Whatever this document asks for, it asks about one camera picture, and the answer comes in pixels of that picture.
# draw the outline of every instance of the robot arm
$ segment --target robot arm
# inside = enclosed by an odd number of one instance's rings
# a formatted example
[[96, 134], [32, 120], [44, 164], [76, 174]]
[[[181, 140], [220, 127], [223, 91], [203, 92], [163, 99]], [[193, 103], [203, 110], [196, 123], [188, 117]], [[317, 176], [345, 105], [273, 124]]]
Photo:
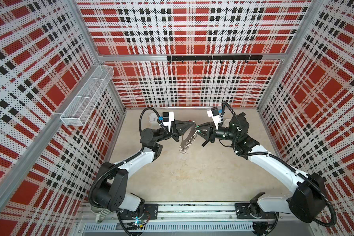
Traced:
[[[224, 105], [233, 115], [229, 127], [221, 126]], [[222, 110], [218, 111], [217, 107], [214, 107], [207, 113], [214, 122], [207, 122], [196, 128], [197, 134], [206, 139], [202, 146], [208, 142], [214, 143], [215, 139], [231, 140], [231, 147], [238, 156], [265, 169], [291, 192], [287, 196], [269, 196], [260, 193], [251, 200], [255, 207], [264, 212], [292, 213], [306, 223], [314, 220], [327, 227], [336, 223], [334, 208], [326, 197], [324, 179], [321, 176], [316, 173], [308, 175], [270, 154], [259, 142], [248, 135], [249, 123], [245, 119], [245, 114], [236, 115], [226, 102], [223, 102]], [[164, 112], [163, 116], [159, 118], [159, 123], [162, 128], [158, 130], [146, 128], [141, 131], [142, 149], [139, 152], [121, 162], [114, 164], [105, 162], [100, 167], [88, 196], [92, 206], [106, 208], [110, 211], [129, 210], [135, 219], [143, 214], [144, 200], [126, 192], [127, 179], [144, 165], [160, 156], [163, 146], [158, 144], [159, 141], [173, 138], [178, 142], [179, 136], [195, 125], [194, 122], [174, 120], [173, 112]], [[113, 178], [112, 184], [107, 182], [108, 179]], [[332, 220], [329, 223], [315, 219], [326, 205], [331, 213]]]
[[[233, 115], [229, 127], [222, 127], [222, 123], [219, 123], [224, 114], [225, 106], [229, 108]], [[231, 147], [236, 155], [244, 157], [265, 169], [291, 192], [290, 195], [286, 196], [268, 196], [265, 193], [259, 193], [252, 199], [257, 202], [256, 207], [264, 212], [292, 213], [306, 223], [315, 221], [326, 227], [332, 227], [336, 224], [336, 214], [326, 196], [324, 179], [321, 176], [316, 173], [308, 175], [306, 172], [298, 170], [277, 156], [270, 154], [259, 142], [247, 134], [249, 123], [246, 122], [245, 114], [236, 115], [227, 102], [223, 102], [220, 115], [217, 112], [217, 107], [208, 111], [208, 115], [212, 117], [214, 122], [207, 122], [196, 128], [197, 134], [206, 139], [202, 146], [208, 142], [214, 143], [215, 139], [231, 140]], [[329, 223], [316, 219], [316, 216], [325, 206], [328, 206], [331, 213]]]
[[[194, 125], [194, 122], [175, 120], [173, 112], [163, 112], [158, 121], [162, 128], [146, 128], [140, 133], [140, 151], [126, 160], [101, 165], [88, 195], [88, 201], [93, 207], [109, 211], [129, 210], [134, 218], [143, 214], [144, 200], [126, 192], [128, 178], [160, 156], [163, 146], [158, 144], [159, 141], [173, 138], [178, 142], [179, 136]], [[113, 183], [109, 183], [108, 179], [114, 179]]]

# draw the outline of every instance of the white container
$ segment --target white container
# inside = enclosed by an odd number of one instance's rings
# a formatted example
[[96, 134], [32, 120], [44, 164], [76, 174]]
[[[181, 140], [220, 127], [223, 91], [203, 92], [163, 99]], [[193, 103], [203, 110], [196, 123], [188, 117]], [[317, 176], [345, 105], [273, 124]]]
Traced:
[[113, 75], [113, 67], [99, 65], [61, 115], [63, 123], [73, 126], [86, 125]]

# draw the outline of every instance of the aluminum frame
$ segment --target aluminum frame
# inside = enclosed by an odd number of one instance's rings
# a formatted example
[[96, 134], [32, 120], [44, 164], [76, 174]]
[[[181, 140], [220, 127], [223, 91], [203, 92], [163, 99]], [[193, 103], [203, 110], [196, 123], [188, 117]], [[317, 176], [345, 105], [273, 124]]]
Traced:
[[85, 25], [85, 21], [83, 20], [82, 15], [80, 14], [80, 10], [77, 7], [77, 3], [75, 0], [67, 0], [66, 1], [68, 4], [68, 7], [71, 9], [71, 14], [73, 18], [75, 19], [76, 24], [79, 26], [80, 31], [83, 35], [83, 38], [85, 42], [87, 43], [87, 46], [95, 60], [95, 62], [99, 62], [99, 55], [97, 54], [97, 48], [93, 42], [92, 37], [90, 36], [90, 33]]
[[111, 82], [108, 83], [108, 88], [111, 90], [111, 92], [113, 93], [113, 96], [115, 98], [115, 100], [117, 101], [118, 103], [118, 106], [119, 106], [119, 109], [122, 113], [124, 113], [126, 107], [124, 106], [123, 102], [122, 102], [122, 99], [121, 97], [119, 96], [119, 93], [117, 91], [117, 89], [115, 88], [114, 86], [114, 83], [111, 79]]
[[109, 144], [109, 148], [108, 148], [108, 151], [106, 152], [106, 155], [105, 155], [105, 158], [104, 158], [104, 162], [107, 162], [110, 160], [111, 158], [111, 155], [113, 154], [113, 151], [114, 151], [114, 146], [115, 144], [117, 143], [117, 140], [118, 140], [118, 137], [119, 137], [119, 133], [121, 131], [121, 128], [122, 128], [122, 125], [123, 125], [123, 122], [124, 122], [124, 119], [126, 117], [126, 111], [123, 112], [123, 114], [121, 115], [121, 118], [119, 119], [118, 121], [118, 125], [117, 125], [117, 128], [114, 130], [114, 135], [113, 135], [113, 138]]
[[299, 29], [297, 30], [295, 37], [293, 38], [290, 46], [288, 47], [287, 57], [282, 61], [282, 64], [278, 66], [277, 71], [271, 78], [269, 86], [266, 88], [263, 96], [260, 99], [260, 102], [258, 103], [257, 109], [261, 110], [265, 106], [266, 102], [269, 100], [269, 97], [271, 96], [271, 93], [273, 92], [275, 86], [278, 84], [278, 81], [282, 79], [284, 71], [288, 68], [288, 66], [291, 64], [291, 61], [294, 59], [295, 51], [299, 48], [302, 40], [304, 39], [304, 36], [309, 30], [310, 25], [315, 19], [323, 3], [324, 0], [314, 0], [311, 3]]
[[281, 155], [280, 152], [279, 152], [278, 146], [277, 146], [277, 144], [275, 143], [275, 140], [273, 139], [272, 134], [270, 133], [269, 127], [266, 125], [265, 120], [264, 120], [263, 117], [262, 117], [262, 114], [260, 113], [260, 111], [257, 111], [257, 112], [258, 112], [258, 115], [260, 116], [260, 120], [262, 121], [262, 124], [264, 125], [266, 134], [267, 134], [268, 137], [269, 137], [269, 140], [270, 140], [270, 142], [271, 142], [271, 145], [273, 146], [273, 149], [274, 149], [275, 154], [277, 155], [277, 157], [283, 159], [283, 158], [282, 158], [282, 155]]
[[66, 98], [65, 102], [61, 105], [57, 112], [52, 115], [51, 119], [47, 122], [42, 131], [28, 146], [22, 157], [10, 169], [9, 173], [6, 174], [3, 181], [0, 183], [0, 212], [6, 206], [7, 202], [12, 197], [13, 192], [25, 179], [26, 175], [33, 167], [42, 151], [47, 147], [54, 134], [62, 125], [63, 122], [60, 119], [61, 114], [88, 81], [96, 67], [97, 65], [93, 65], [89, 69], [85, 76], [80, 80], [76, 88]]
[[[176, 109], [186, 109], [186, 110], [207, 110], [211, 109], [213, 106], [156, 106], [153, 107], [157, 110], [176, 110]], [[143, 110], [145, 107], [129, 107], [126, 110]], [[241, 110], [254, 110], [254, 107], [235, 107]]]
[[233, 53], [233, 54], [144, 54], [144, 55], [99, 55], [100, 62], [168, 61], [167, 56], [242, 56], [262, 55], [262, 60], [284, 60], [287, 53]]
[[[194, 224], [195, 222], [204, 222], [207, 224], [233, 222], [246, 223], [265, 221], [265, 219], [237, 219], [235, 212], [235, 203], [249, 203], [249, 201], [239, 202], [147, 202], [148, 204], [158, 204], [157, 219], [150, 220], [150, 223], [160, 225], [168, 222], [185, 222], [186, 224]], [[293, 214], [279, 214], [279, 221], [300, 221]], [[133, 222], [134, 220], [123, 220], [123, 222]], [[112, 212], [108, 214], [99, 227], [98, 232], [104, 232], [106, 229], [113, 232], [114, 225], [118, 223], [117, 214]], [[75, 227], [71, 230], [71, 236], [80, 236], [85, 233], [86, 225], [95, 224], [95, 215], [90, 211], [89, 203], [83, 203], [77, 214]], [[324, 236], [323, 231], [314, 222], [310, 224], [312, 232], [315, 236]]]

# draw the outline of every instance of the beige floor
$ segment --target beige floor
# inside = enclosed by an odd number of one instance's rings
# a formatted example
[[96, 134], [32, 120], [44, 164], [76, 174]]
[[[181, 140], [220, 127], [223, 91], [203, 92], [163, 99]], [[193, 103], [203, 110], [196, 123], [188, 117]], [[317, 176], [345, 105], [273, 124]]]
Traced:
[[[177, 120], [194, 120], [197, 124], [212, 121], [206, 110], [173, 110]], [[256, 110], [244, 112], [250, 124], [248, 134], [271, 153], [273, 147]], [[127, 111], [110, 162], [128, 158], [140, 149], [138, 120], [141, 110]], [[142, 128], [158, 128], [148, 121], [150, 112], [142, 120]], [[225, 113], [225, 119], [231, 118]], [[197, 136], [186, 154], [179, 152], [180, 142], [161, 141], [160, 157], [137, 171], [127, 184], [127, 191], [146, 201], [249, 201], [259, 192], [286, 193], [288, 190], [276, 178], [250, 161], [240, 158], [231, 148], [219, 142], [201, 144]]]

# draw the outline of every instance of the plaid wall panel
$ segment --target plaid wall panel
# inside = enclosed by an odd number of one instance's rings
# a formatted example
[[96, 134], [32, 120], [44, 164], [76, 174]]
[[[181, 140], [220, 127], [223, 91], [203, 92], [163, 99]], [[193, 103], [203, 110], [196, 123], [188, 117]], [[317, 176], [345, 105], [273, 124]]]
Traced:
[[256, 107], [279, 61], [107, 62], [126, 107]]
[[103, 55], [284, 53], [310, 0], [77, 0]]
[[0, 213], [0, 235], [68, 235], [119, 118], [106, 89], [87, 125], [62, 125]]
[[353, 0], [325, 1], [262, 114], [283, 158], [326, 178], [328, 233], [354, 235]]
[[0, 181], [91, 64], [64, 1], [0, 1]]

